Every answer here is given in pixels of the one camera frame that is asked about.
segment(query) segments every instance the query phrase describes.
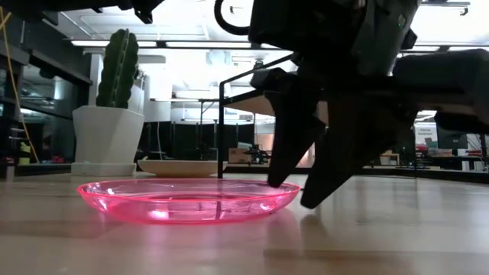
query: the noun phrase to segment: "cardboard box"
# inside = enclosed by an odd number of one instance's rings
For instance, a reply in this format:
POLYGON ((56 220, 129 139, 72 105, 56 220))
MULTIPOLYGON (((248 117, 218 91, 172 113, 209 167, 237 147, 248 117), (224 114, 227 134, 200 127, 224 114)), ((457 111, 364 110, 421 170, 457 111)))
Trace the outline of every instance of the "cardboard box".
POLYGON ((229 148, 228 163, 250 163, 251 155, 245 154, 248 149, 229 148))

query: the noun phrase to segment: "window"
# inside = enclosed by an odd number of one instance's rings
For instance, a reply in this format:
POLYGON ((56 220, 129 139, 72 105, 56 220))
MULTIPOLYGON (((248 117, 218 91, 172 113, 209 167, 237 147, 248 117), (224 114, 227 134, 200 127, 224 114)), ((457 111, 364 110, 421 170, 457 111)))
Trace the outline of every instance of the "window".
MULTIPOLYGON (((72 163, 75 132, 69 119, 21 109, 31 142, 41 163, 72 163)), ((35 163, 31 153, 31 163, 35 163)))
POLYGON ((76 107, 77 87, 58 76, 29 65, 24 67, 21 102, 70 117, 76 107))

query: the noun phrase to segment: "yellow cable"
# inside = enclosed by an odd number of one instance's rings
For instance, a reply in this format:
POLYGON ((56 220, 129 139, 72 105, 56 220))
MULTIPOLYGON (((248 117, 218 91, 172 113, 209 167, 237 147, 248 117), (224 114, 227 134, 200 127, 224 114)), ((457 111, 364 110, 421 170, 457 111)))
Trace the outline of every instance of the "yellow cable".
POLYGON ((19 118, 21 119, 22 126, 24 127, 25 135, 29 140, 29 145, 32 148, 32 153, 34 153, 34 157, 36 158, 36 162, 39 163, 39 158, 37 158, 36 154, 36 149, 34 148, 34 145, 31 142, 31 136, 29 136, 28 128, 25 125, 24 121, 24 115, 21 113, 21 101, 18 98, 18 91, 17 91, 17 85, 15 84, 15 77, 14 77, 14 71, 12 70, 12 61, 10 60, 10 50, 8 49, 8 41, 7 41, 7 28, 5 24, 7 24, 8 19, 11 17, 12 13, 9 12, 7 16, 3 16, 3 7, 0 7, 0 17, 2 19, 2 23, 0 24, 0 28, 3 30, 3 39, 5 42, 5 49, 7 50, 7 62, 8 62, 8 70, 10 71, 10 80, 12 81, 12 86, 14 87, 14 94, 15 94, 15 103, 17 105, 18 111, 19 111, 19 118))
POLYGON ((12 13, 11 13, 11 12, 9 12, 9 13, 7 14, 7 16, 5 16, 5 20, 4 20, 4 19, 3 19, 3 8, 2 8, 2 7, 0 7, 0 8, 2 9, 2 23, 0 24, 0 29, 2 29, 2 28, 5 26, 5 24, 7 24, 7 21, 8 21, 8 19, 9 19, 9 18, 12 16, 12 13))

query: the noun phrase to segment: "computer monitor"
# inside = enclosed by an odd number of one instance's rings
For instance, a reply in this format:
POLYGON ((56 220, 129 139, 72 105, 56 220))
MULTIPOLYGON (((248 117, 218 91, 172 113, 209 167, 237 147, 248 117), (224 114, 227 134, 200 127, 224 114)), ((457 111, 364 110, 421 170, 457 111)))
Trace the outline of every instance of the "computer monitor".
POLYGON ((459 131, 450 131, 436 126, 438 148, 440 149, 468 149, 467 134, 459 131))

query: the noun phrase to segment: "black cable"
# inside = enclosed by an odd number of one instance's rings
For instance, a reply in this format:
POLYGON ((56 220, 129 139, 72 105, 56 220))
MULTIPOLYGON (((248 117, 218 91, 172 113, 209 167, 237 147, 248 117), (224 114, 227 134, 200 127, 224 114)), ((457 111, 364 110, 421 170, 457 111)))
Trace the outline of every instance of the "black cable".
POLYGON ((222 3, 224 0, 215 0, 214 4, 214 17, 215 20, 217 21, 217 24, 219 27, 221 27, 224 31, 229 32, 230 34, 234 35, 248 35, 248 31, 250 30, 250 27, 237 27, 232 24, 229 24, 224 20, 222 17, 222 3))

